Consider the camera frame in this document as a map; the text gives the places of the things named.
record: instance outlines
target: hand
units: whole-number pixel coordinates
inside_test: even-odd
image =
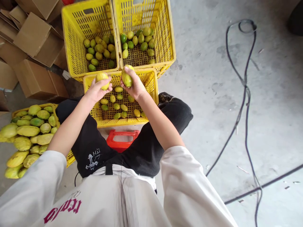
[[[101,87],[106,85],[108,82],[111,81],[111,77],[109,76],[108,79],[103,79],[96,83],[96,78],[92,81],[91,87],[87,90],[84,97],[87,97],[88,100],[92,101],[95,105],[100,99],[104,97],[106,93],[109,93],[113,90],[112,83],[107,90],[102,90]]]
[[[137,100],[140,96],[147,93],[142,81],[139,76],[130,68],[124,67],[125,72],[131,76],[133,79],[133,85],[128,88],[124,85],[122,79],[120,80],[121,87],[123,87],[135,100]]]

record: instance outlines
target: black cable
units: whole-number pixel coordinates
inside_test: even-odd
[[[242,24],[249,24],[251,26],[251,29],[248,30],[248,31],[244,31],[242,29]],[[235,65],[234,65],[234,63],[233,63],[233,61],[232,61],[232,59],[230,57],[229,48],[228,48],[228,33],[229,33],[230,28],[233,27],[233,26],[235,26],[235,25],[238,25],[238,28],[239,28],[239,30],[240,30],[241,33],[244,33],[244,34],[253,34],[253,43],[252,43],[252,47],[251,47],[251,50],[250,50],[248,58],[247,58],[247,63],[246,63],[245,72],[244,72],[244,78],[242,78],[240,76],[239,72],[235,68]],[[247,139],[248,139],[248,114],[249,114],[249,105],[250,105],[250,100],[251,100],[251,93],[250,93],[249,87],[247,86],[247,70],[248,70],[249,61],[250,61],[250,58],[251,58],[251,55],[252,55],[252,52],[253,52],[253,49],[254,49],[254,46],[255,46],[255,43],[256,43],[256,38],[257,38],[256,29],[257,29],[257,26],[255,25],[255,23],[252,20],[241,20],[239,22],[231,24],[230,26],[228,26],[228,28],[226,30],[226,39],[225,39],[225,42],[226,42],[227,56],[228,56],[228,59],[229,59],[229,61],[231,63],[232,68],[234,69],[235,73],[239,77],[239,79],[240,79],[240,81],[241,81],[241,83],[242,83],[242,85],[244,87],[244,94],[243,94],[243,101],[242,101],[242,104],[241,104],[241,107],[240,107],[240,110],[239,110],[238,117],[237,117],[236,123],[234,125],[234,128],[233,128],[231,134],[229,135],[226,143],[224,144],[221,152],[219,153],[216,161],[214,162],[214,164],[212,165],[212,167],[210,168],[210,170],[207,172],[206,176],[208,176],[209,173],[212,171],[212,169],[215,167],[215,165],[217,164],[217,162],[220,159],[221,155],[223,154],[223,151],[225,150],[227,144],[229,143],[231,137],[233,136],[233,134],[234,134],[234,132],[235,132],[235,130],[236,130],[239,122],[240,122],[242,111],[243,111],[243,108],[244,108],[244,103],[246,101],[246,96],[247,96],[248,101],[247,101],[247,104],[246,104],[247,110],[246,110],[246,120],[245,120],[245,149],[246,149],[246,153],[247,153],[250,165],[251,165],[254,182],[255,182],[256,186],[258,187],[258,190],[260,190],[260,197],[259,197],[259,194],[258,194],[258,196],[257,196],[256,211],[255,211],[255,216],[254,216],[255,225],[256,225],[256,227],[258,227],[258,210],[259,210],[259,205],[260,205],[260,202],[261,202],[261,199],[262,199],[263,191],[262,191],[262,186],[260,185],[259,180],[258,180],[258,178],[256,176],[256,173],[255,173],[255,170],[254,170],[254,167],[253,167],[253,163],[252,163],[252,160],[251,160],[251,157],[250,157],[250,153],[249,153],[249,150],[248,150],[248,145],[247,145]]]
[[[75,187],[76,187],[76,177],[78,176],[79,172],[75,176]]]
[[[273,184],[273,183],[275,183],[275,182],[277,182],[277,181],[279,181],[279,180],[281,180],[281,179],[283,179],[283,178],[289,176],[290,174],[293,174],[294,172],[297,172],[298,170],[300,170],[300,169],[302,169],[302,168],[303,168],[303,164],[300,165],[300,166],[298,166],[298,167],[296,167],[296,168],[294,168],[294,169],[292,169],[291,171],[289,171],[289,172],[287,172],[287,173],[285,173],[285,174],[283,174],[283,175],[281,175],[281,176],[279,176],[279,177],[277,177],[277,178],[271,180],[270,182],[267,182],[267,183],[263,184],[263,185],[262,185],[262,188],[264,189],[264,188],[270,186],[271,184]],[[258,190],[260,190],[260,187],[254,188],[253,190],[250,190],[250,191],[248,191],[248,192],[246,192],[246,193],[244,193],[244,194],[242,194],[242,195],[239,195],[239,196],[237,196],[237,197],[235,197],[235,198],[233,198],[233,199],[230,199],[230,200],[224,202],[224,204],[227,205],[227,204],[230,204],[230,203],[232,203],[232,202],[235,202],[235,201],[237,201],[237,200],[239,200],[239,199],[242,199],[242,198],[245,197],[245,196],[248,196],[248,195],[250,195],[250,194],[252,194],[252,193],[257,192]]]

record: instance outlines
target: black shorts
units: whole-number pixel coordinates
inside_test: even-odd
[[[56,114],[62,124],[72,113],[81,97],[68,99],[59,104]],[[159,95],[159,108],[181,134],[192,120],[190,107],[178,98],[167,93]],[[86,118],[80,134],[72,147],[78,163],[77,168],[84,178],[108,164],[122,165],[133,169],[137,174],[154,177],[160,171],[163,148],[159,144],[150,123],[145,124],[138,137],[123,153],[110,148],[97,129],[91,115]]]

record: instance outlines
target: yellow plastic crate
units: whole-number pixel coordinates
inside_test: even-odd
[[[118,60],[117,37],[115,32],[113,8],[110,0],[90,0],[71,4],[62,9],[62,23],[68,70],[72,78],[83,82],[83,77],[96,72],[88,70],[84,39],[103,35],[114,35],[116,57]],[[110,59],[103,57],[96,67],[97,71],[113,72],[119,70],[119,61],[114,60],[115,68],[109,69]]]
[[[140,77],[142,83],[144,84],[147,92],[151,95],[152,99],[155,101],[156,104],[159,103],[158,98],[158,81],[157,81],[157,73],[156,70],[153,68],[147,68],[147,69],[135,69],[135,72]],[[117,72],[109,72],[107,73],[109,76],[112,77],[111,83],[113,84],[113,88],[120,86],[120,78],[121,78],[121,71]],[[83,86],[84,86],[84,92],[89,89],[90,85],[92,84],[92,81],[96,77],[95,75],[89,75],[85,76],[83,79]],[[110,102],[110,95],[115,95],[116,92],[113,90],[110,93],[107,93],[104,98],[109,101],[108,103],[108,111],[103,111],[101,109],[100,102],[97,102],[94,106],[94,108],[91,110],[91,116],[96,120],[97,122],[97,128],[106,128],[106,127],[115,127],[115,126],[123,126],[123,125],[139,125],[139,124],[145,124],[148,122],[147,118],[139,117],[137,118],[134,115],[134,109],[140,109],[139,104],[135,102],[129,102],[128,101],[128,93],[127,91],[123,90],[121,94],[123,95],[123,100],[117,100],[116,103],[118,104],[124,104],[128,107],[127,111],[127,118],[120,118],[120,119],[113,119],[114,115],[116,113],[121,113],[122,110],[115,110],[113,108],[113,103]]]
[[[119,64],[131,65],[135,69],[154,68],[160,78],[176,60],[175,38],[169,0],[144,0],[143,3],[133,4],[133,0],[113,0],[116,32],[119,48]],[[126,59],[122,58],[120,34],[129,31],[136,33],[139,29],[149,26],[155,33],[155,56],[149,57],[142,52],[138,43],[129,49]],[[155,64],[148,64],[155,58]]]
[[[57,117],[57,115],[56,115],[56,108],[57,108],[58,105],[52,104],[52,103],[47,103],[47,104],[42,104],[42,105],[39,105],[39,106],[40,106],[42,109],[43,109],[44,107],[46,107],[46,106],[51,106],[51,107],[53,108],[54,117],[55,117],[55,119],[56,119],[56,125],[57,125],[57,128],[59,128],[59,127],[60,127],[60,122],[59,122],[59,119],[58,119],[58,117]],[[15,111],[15,112],[13,112],[13,113],[12,113],[12,118],[14,118],[18,112],[24,111],[24,110],[25,110],[25,111],[28,111],[28,109],[29,109],[29,108],[25,108],[25,109],[21,109],[21,110],[17,110],[17,111]],[[66,168],[69,167],[75,160],[76,160],[76,159],[75,159],[75,157],[74,157],[74,155],[73,155],[73,152],[70,151],[70,152],[68,153],[68,156],[66,157],[66,161],[67,161],[67,166],[66,166]]]

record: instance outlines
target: gray floor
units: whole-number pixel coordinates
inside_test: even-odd
[[[258,26],[254,64],[251,62],[248,70],[252,93],[248,145],[256,174],[261,183],[266,183],[302,164],[303,38],[291,35],[285,27],[298,2],[171,0],[177,60],[158,85],[160,91],[181,98],[192,108],[194,119],[182,138],[205,172],[225,143],[241,104],[243,88],[227,59],[225,30],[231,22],[243,18],[253,19]],[[231,54],[241,70],[251,41],[251,36],[242,36],[237,29],[230,36]],[[70,86],[74,91],[82,89],[76,83]],[[36,103],[23,99],[21,94],[20,87],[8,94],[12,111]],[[0,126],[9,120],[9,114],[0,117]],[[103,130],[102,134],[106,136],[107,132]],[[0,144],[0,195],[14,182],[2,178],[5,162],[14,151],[11,144]],[[76,173],[74,163],[65,172],[57,198],[73,188]],[[301,170],[264,190],[259,226],[302,226],[302,176]],[[243,121],[209,180],[224,201],[254,187],[244,147]],[[158,192],[163,202],[161,183]],[[239,226],[254,226],[256,195],[243,200],[228,208]]]

